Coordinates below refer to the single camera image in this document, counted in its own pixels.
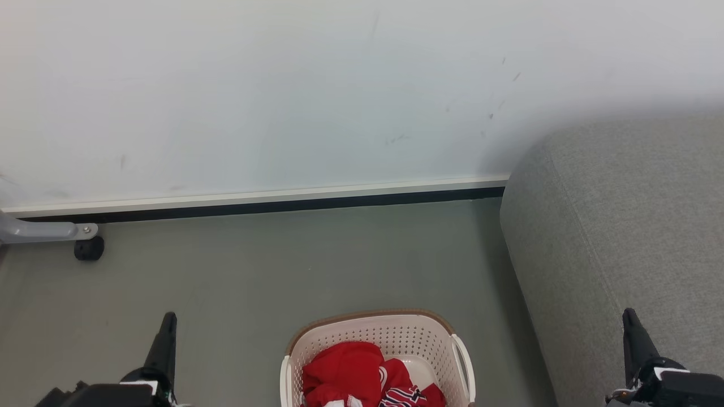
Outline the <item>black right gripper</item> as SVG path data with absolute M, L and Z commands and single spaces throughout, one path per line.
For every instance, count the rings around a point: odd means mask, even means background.
M 723 379 L 692 373 L 662 358 L 634 309 L 622 314 L 628 387 L 606 397 L 607 406 L 723 406 Z

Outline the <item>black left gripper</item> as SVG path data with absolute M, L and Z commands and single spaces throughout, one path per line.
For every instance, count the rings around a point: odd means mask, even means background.
M 118 383 L 78 382 L 74 391 L 54 387 L 36 406 L 176 406 L 174 376 L 178 317 L 167 312 L 144 367 Z

